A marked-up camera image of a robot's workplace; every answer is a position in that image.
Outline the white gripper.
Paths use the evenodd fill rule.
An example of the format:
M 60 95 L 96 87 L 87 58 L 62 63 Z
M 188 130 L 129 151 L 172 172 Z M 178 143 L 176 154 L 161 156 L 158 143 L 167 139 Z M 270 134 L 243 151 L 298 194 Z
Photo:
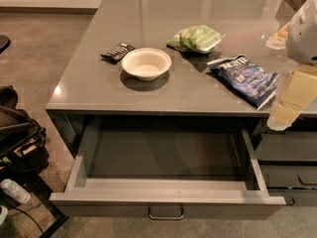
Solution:
M 289 23 L 285 24 L 266 41 L 266 46 L 283 50 L 286 46 Z M 277 87 L 276 98 L 271 105 L 267 126 L 273 131 L 284 131 L 300 116 L 317 97 L 317 67 L 302 65 L 293 70 Z

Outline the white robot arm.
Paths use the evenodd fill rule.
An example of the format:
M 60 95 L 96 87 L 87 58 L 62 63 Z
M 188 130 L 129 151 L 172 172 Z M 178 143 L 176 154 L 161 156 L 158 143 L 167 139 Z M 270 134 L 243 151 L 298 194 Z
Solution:
M 269 129 L 283 131 L 317 97 L 317 0 L 306 0 L 266 45 L 286 50 L 286 55 L 298 63 L 296 69 L 279 80 L 267 120 Z

